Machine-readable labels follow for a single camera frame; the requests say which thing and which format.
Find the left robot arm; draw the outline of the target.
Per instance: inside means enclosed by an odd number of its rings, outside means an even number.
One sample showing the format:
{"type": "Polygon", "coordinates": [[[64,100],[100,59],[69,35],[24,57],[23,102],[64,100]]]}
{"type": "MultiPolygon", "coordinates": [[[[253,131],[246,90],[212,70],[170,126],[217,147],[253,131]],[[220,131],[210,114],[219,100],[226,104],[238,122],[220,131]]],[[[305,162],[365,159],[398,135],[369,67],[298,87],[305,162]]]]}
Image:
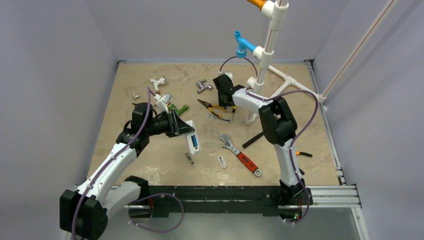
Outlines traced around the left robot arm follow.
{"type": "Polygon", "coordinates": [[[148,181],[140,177],[129,176],[116,189],[113,185],[146,148],[150,137],[162,134],[185,136],[192,154],[201,150],[193,120],[182,120],[174,109],[156,113],[150,103],[136,103],[131,120],[123,126],[103,163],[84,183],[60,196],[59,227],[70,233],[70,239],[97,240],[125,205],[142,205],[155,197],[148,181]]]}

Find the white remote control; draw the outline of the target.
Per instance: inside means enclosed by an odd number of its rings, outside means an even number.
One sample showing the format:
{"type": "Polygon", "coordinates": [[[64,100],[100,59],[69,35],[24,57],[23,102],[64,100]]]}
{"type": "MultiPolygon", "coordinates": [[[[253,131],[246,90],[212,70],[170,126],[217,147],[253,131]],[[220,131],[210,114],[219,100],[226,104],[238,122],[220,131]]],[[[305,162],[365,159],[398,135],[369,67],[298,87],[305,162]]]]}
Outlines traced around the white remote control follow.
{"type": "Polygon", "coordinates": [[[196,131],[195,123],[193,120],[187,120],[185,121],[185,123],[194,129],[193,132],[190,132],[186,134],[185,136],[186,136],[188,147],[189,147],[189,153],[191,155],[196,155],[201,152],[201,146],[200,146],[199,137],[196,131]]]}

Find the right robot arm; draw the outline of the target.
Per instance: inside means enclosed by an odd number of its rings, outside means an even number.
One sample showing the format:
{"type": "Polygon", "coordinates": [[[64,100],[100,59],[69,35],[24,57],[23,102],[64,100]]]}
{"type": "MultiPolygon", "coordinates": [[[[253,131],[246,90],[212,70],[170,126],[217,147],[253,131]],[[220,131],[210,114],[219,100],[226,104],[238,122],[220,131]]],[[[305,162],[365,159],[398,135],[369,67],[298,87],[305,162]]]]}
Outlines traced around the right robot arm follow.
{"type": "Polygon", "coordinates": [[[287,101],[280,95],[266,98],[234,85],[226,74],[214,78],[213,83],[222,106],[245,108],[259,116],[264,137],[274,146],[279,163],[278,196],[288,204],[294,203],[306,187],[295,153],[298,124],[287,101]]]}

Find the blue battery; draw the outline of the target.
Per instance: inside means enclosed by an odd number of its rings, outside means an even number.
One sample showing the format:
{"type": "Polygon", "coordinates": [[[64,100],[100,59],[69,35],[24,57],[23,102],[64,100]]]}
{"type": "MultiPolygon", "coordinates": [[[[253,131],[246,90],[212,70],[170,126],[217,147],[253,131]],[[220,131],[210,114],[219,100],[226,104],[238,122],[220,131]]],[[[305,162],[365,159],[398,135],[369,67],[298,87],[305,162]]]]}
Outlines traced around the blue battery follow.
{"type": "Polygon", "coordinates": [[[196,149],[199,146],[198,141],[197,141],[197,137],[195,135],[192,135],[191,140],[192,140],[193,147],[196,149]]]}

